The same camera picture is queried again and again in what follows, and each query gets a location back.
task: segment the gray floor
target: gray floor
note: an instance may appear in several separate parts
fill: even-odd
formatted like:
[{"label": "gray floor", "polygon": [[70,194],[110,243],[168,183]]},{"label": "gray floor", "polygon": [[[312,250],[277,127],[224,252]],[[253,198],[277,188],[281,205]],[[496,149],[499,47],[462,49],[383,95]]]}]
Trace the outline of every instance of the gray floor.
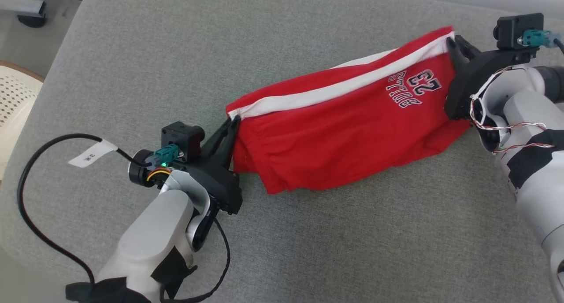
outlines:
[{"label": "gray floor", "polygon": [[[18,22],[16,15],[0,11],[0,60],[46,76],[63,42],[78,0],[44,0],[47,23],[33,29]],[[0,247],[0,301],[10,303],[63,303],[64,285],[38,275],[14,261]]]},{"label": "gray floor", "polygon": [[42,28],[24,26],[15,14],[0,11],[0,60],[18,64],[46,76],[63,42],[79,0],[44,0],[47,23]]}]

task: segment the red fabric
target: red fabric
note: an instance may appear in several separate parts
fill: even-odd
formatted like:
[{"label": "red fabric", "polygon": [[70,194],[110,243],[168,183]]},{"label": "red fabric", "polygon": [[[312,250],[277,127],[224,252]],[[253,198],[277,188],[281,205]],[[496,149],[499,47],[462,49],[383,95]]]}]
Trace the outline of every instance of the red fabric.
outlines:
[{"label": "red fabric", "polygon": [[[395,62],[451,30],[431,32],[369,64],[323,70],[267,86],[236,100],[226,110],[267,96],[306,92],[355,78]],[[441,87],[416,95],[418,86],[409,86],[407,79],[426,70]],[[419,104],[395,102],[390,96],[394,89],[386,88],[397,81],[388,76],[316,105],[245,118],[234,147],[234,171],[258,172],[267,192],[273,194],[299,187],[341,186],[441,153],[468,127],[465,121],[448,120],[443,111],[454,75],[449,56],[441,54],[405,71],[403,85],[415,98],[410,102]],[[421,84],[433,86],[424,79]]]}]

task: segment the yellow wire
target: yellow wire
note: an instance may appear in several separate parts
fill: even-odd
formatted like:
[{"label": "yellow wire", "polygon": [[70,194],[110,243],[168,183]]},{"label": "yellow wire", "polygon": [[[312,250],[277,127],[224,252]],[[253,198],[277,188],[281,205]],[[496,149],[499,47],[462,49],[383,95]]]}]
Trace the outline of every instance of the yellow wire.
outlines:
[{"label": "yellow wire", "polygon": [[164,174],[167,174],[167,175],[170,175],[170,174],[171,174],[170,172],[159,170],[159,171],[157,171],[157,172],[151,173],[151,174],[147,177],[147,181],[149,181],[149,180],[153,177],[153,175],[159,174],[159,173],[164,173]]}]

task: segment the white cable label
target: white cable label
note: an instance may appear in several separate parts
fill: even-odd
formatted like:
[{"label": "white cable label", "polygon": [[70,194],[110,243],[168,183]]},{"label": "white cable label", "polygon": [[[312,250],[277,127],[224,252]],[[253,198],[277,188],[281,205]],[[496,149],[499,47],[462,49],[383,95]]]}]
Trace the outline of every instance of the white cable label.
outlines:
[{"label": "white cable label", "polygon": [[100,159],[101,156],[115,150],[117,150],[116,145],[106,140],[102,140],[84,151],[81,155],[69,161],[69,164],[78,166],[79,168],[86,168],[90,164],[96,162],[97,159]]}]

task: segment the red garment with white stripe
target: red garment with white stripe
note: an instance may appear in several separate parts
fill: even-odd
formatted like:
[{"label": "red garment with white stripe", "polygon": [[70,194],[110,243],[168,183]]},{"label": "red garment with white stripe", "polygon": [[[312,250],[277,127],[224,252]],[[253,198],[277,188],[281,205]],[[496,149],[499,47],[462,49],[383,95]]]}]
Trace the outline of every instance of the red garment with white stripe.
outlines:
[{"label": "red garment with white stripe", "polygon": [[441,153],[468,127],[443,111],[453,36],[442,28],[236,100],[234,170],[258,172],[268,193],[327,189]]}]

